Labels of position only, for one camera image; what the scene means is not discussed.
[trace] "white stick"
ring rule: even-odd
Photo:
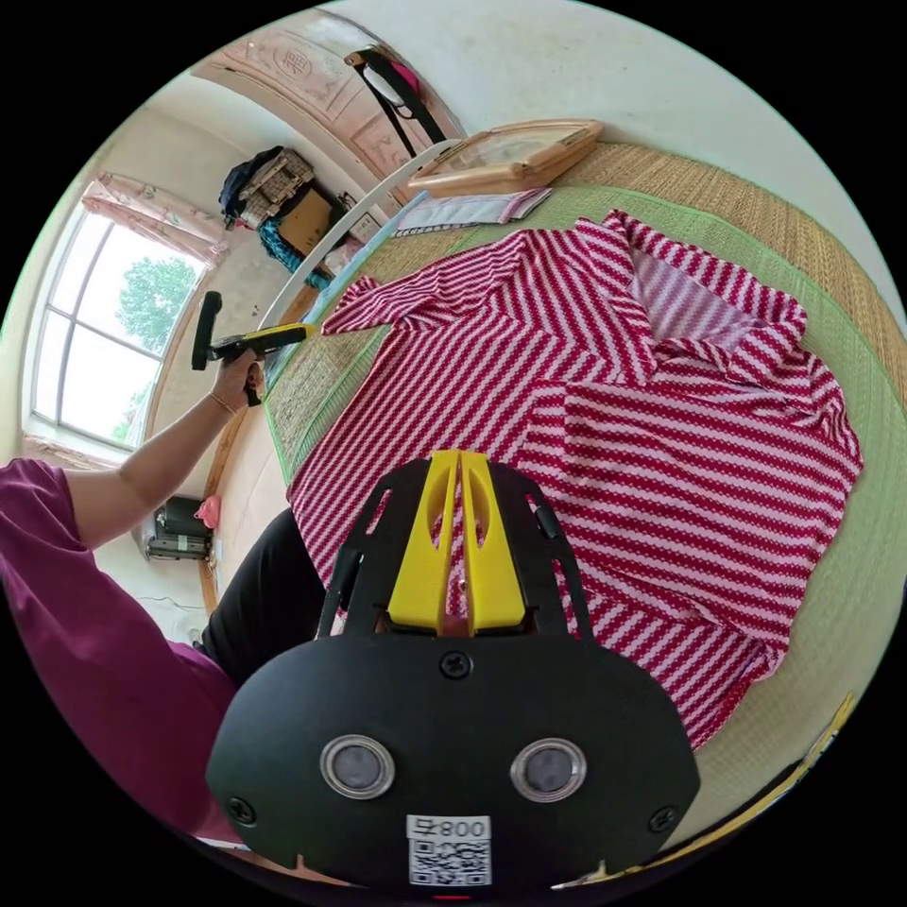
[[[414,173],[420,170],[429,161],[436,158],[442,151],[446,151],[448,148],[458,145],[462,141],[462,139],[446,139],[444,142],[438,142],[437,145],[432,145],[432,147],[421,151],[411,161],[407,161],[397,171],[379,182],[378,185],[362,199],[362,201],[358,202],[354,208],[347,211],[347,213],[344,214],[327,233],[325,233],[321,242],[305,256],[305,260],[293,272],[290,279],[284,285],[283,290],[281,290],[278,297],[271,303],[267,312],[265,312],[265,317],[262,319],[259,330],[273,328],[280,323],[283,313],[290,307],[293,300],[302,291],[302,287],[305,286],[306,278],[321,264],[325,256],[343,238],[344,234],[347,233],[351,227],[354,227],[368,211],[374,207],[381,196],[396,189],[397,186],[405,180],[408,180]]]

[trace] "qr code label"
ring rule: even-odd
[[[408,815],[414,885],[491,885],[491,820],[486,815]]]

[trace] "hand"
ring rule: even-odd
[[[254,387],[256,392],[265,386],[265,374],[255,357],[255,352],[246,350],[232,362],[222,359],[212,393],[216,394],[230,409],[240,412],[248,405],[247,385]]]

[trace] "curtain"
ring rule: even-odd
[[[120,227],[192,255],[208,266],[218,265],[229,254],[221,218],[146,182],[99,173],[82,197],[82,205],[92,214],[102,214]]]

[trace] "red and white striped shirt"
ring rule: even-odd
[[[783,659],[863,466],[841,388],[799,346],[801,306],[615,211],[365,278],[324,332],[387,323],[289,489],[321,577],[383,475],[481,451],[539,483],[596,640],[647,669],[706,742]],[[463,615],[460,521],[448,610]]]

